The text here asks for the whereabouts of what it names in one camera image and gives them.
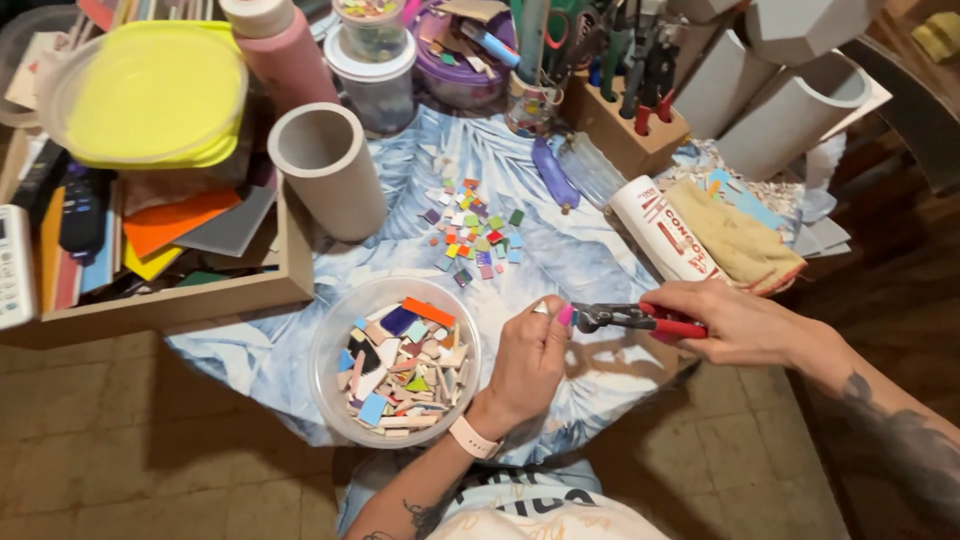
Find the blue leaf print tablecloth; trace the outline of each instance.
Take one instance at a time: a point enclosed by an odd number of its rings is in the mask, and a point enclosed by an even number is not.
[[[511,134],[499,114],[459,114],[420,107],[402,134],[370,142],[390,214],[380,232],[360,246],[329,237],[315,240],[313,302],[171,329],[166,338],[170,347],[194,368],[272,409],[309,444],[341,445],[347,441],[324,425],[314,405],[307,357],[314,330],[352,288],[404,275],[434,281],[456,294],[482,333],[485,383],[503,323],[540,296],[631,302],[657,286],[602,212],[583,201],[569,215],[560,213],[531,161],[531,140]],[[427,192],[440,192],[443,178],[480,180],[491,214],[506,218],[513,209],[526,212],[519,228],[524,241],[520,265],[504,264],[505,273],[488,281],[480,280],[473,261],[463,258],[448,273],[434,267],[445,246],[429,245],[437,230],[419,214],[439,208]],[[460,268],[475,277],[463,289],[452,278]],[[622,329],[577,333],[569,349],[567,361],[582,369],[563,381],[543,422],[511,434],[505,446],[509,451],[499,457],[503,463],[540,462],[579,448],[657,388],[636,373],[644,371],[638,364],[659,364]],[[618,369],[596,369],[603,362]]]

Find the tile floor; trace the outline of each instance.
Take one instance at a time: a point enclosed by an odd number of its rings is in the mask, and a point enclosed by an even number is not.
[[[0,347],[0,540],[334,538],[365,453],[307,447],[152,333]],[[702,369],[585,453],[674,538],[847,536],[782,371]]]

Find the cloth rag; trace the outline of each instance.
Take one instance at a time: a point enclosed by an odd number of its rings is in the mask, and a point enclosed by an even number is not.
[[[740,210],[716,201],[689,177],[663,194],[693,235],[741,288],[764,296],[790,286],[806,261],[780,235]]]

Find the left hand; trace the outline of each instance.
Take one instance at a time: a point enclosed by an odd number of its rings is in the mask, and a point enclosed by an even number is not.
[[[533,311],[541,301],[549,315]],[[564,306],[559,296],[545,296],[503,325],[490,385],[468,413],[470,424],[487,440],[502,438],[550,407],[564,378],[567,327],[557,322]]]

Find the wooden tool holder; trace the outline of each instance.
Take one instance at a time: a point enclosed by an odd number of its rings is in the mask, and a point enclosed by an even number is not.
[[[627,181],[641,175],[654,176],[673,165],[673,153],[690,133],[680,114],[670,109],[672,121],[663,123],[650,115],[649,134],[634,133],[634,121],[620,117],[623,77],[613,79],[614,103],[600,95],[600,88],[587,82],[586,74],[570,78],[560,114],[577,131],[585,132]]]

